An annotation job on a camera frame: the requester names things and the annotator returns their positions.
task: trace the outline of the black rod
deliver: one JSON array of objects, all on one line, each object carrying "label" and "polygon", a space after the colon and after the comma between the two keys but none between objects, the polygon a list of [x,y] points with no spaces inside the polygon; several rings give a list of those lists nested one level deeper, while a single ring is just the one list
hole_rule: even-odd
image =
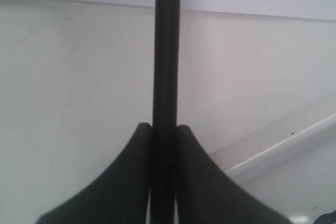
[{"label": "black rod", "polygon": [[155,0],[151,224],[174,222],[173,138],[177,121],[180,0]]}]

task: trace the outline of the black pole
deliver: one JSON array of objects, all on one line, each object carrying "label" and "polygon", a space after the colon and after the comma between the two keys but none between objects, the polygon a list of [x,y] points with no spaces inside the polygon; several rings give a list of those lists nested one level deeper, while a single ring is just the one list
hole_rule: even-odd
[{"label": "black pole", "polygon": [[155,0],[151,224],[174,222],[173,137],[177,121],[180,0]]}]

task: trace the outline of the white wall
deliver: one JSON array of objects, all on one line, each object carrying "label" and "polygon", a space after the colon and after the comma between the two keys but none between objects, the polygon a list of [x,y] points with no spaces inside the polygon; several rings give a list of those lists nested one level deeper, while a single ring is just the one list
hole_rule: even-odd
[{"label": "white wall", "polygon": [[[1,223],[33,223],[151,121],[153,24],[149,8],[0,0]],[[179,122],[213,152],[323,99],[334,38],[332,22],[182,12]]]}]

